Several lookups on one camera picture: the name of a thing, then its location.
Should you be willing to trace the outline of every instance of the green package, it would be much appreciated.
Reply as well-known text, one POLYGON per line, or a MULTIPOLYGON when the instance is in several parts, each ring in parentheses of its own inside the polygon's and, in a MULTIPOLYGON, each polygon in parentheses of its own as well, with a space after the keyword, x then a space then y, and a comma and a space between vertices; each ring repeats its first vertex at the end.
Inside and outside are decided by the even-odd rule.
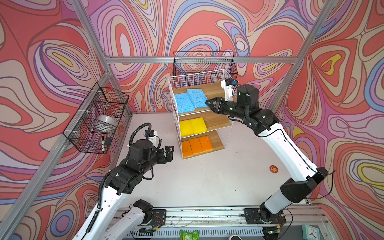
POLYGON ((180 230, 180 240, 199 240, 199 232, 185 232, 180 230))

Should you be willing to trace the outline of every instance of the teal clock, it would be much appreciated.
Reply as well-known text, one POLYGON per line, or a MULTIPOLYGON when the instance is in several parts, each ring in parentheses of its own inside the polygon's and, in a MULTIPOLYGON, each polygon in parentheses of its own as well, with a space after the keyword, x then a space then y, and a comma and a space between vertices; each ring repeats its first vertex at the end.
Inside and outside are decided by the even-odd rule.
POLYGON ((320 240, 320 231, 318 228, 306 224, 301 227, 303 228, 303 239, 320 240))

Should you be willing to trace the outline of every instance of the white wire frame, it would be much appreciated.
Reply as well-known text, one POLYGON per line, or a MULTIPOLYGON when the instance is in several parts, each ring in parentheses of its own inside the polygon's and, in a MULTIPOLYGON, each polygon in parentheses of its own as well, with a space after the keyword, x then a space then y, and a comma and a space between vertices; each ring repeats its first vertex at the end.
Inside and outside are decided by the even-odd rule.
MULTIPOLYGON (((217 83, 217 82, 221 82, 222 80, 225 80, 225 79, 230 78, 230 77, 231 77, 231 75, 224 69, 207 71, 207 72, 202 72, 202 73, 192 73, 192 74, 168 77, 169 92, 171 95, 171 109, 172 109, 172 113, 173 113, 174 120, 175 120, 176 132, 177 132, 177 137, 178 137, 178 141, 180 144, 181 152, 182 152, 182 146, 181 146, 182 139, 186 138, 186 137, 191 137, 194 135, 181 137, 180 119, 179 119, 180 115, 179 115, 179 112, 177 110, 177 103, 176 103, 175 94, 173 92, 173 89, 199 86, 199 85, 210 84, 210 83, 217 83)), ((192 114, 201 113, 201 112, 205 112, 205 111, 189 113, 187 115, 192 115, 192 114)), ((226 144, 227 144, 227 141, 229 138, 229 134, 230 134, 231 129, 232 129, 232 125, 233 125, 233 122, 231 121, 231 126, 224 127, 224 128, 230 128, 228 133, 226 133, 226 131, 223 132, 223 128, 216 129, 217 134, 219 135, 220 140, 222 141, 224 147, 226 147, 226 144)))

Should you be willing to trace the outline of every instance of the blue sponge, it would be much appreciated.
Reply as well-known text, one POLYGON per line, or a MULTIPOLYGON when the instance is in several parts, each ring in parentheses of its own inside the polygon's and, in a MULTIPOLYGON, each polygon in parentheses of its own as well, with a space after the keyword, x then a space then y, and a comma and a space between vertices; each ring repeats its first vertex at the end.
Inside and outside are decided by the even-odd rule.
POLYGON ((193 106, 193 103, 187 93, 176 94, 175 99, 177 104, 177 111, 179 113, 186 113, 195 110, 195 107, 193 106))
POLYGON ((208 100, 203 90, 201 89, 187 89, 187 93, 192 100, 193 105, 196 108, 207 107, 205 101, 208 100))

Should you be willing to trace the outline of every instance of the red round sticker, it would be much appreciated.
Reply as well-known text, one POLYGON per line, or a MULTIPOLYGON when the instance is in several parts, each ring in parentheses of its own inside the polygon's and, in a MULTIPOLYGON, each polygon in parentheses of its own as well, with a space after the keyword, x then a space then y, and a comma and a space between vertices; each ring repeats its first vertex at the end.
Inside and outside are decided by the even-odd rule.
POLYGON ((279 171, 279 169, 275 165, 271 165, 269 167, 269 170, 271 170, 271 172, 273 172, 273 173, 277 173, 279 171))

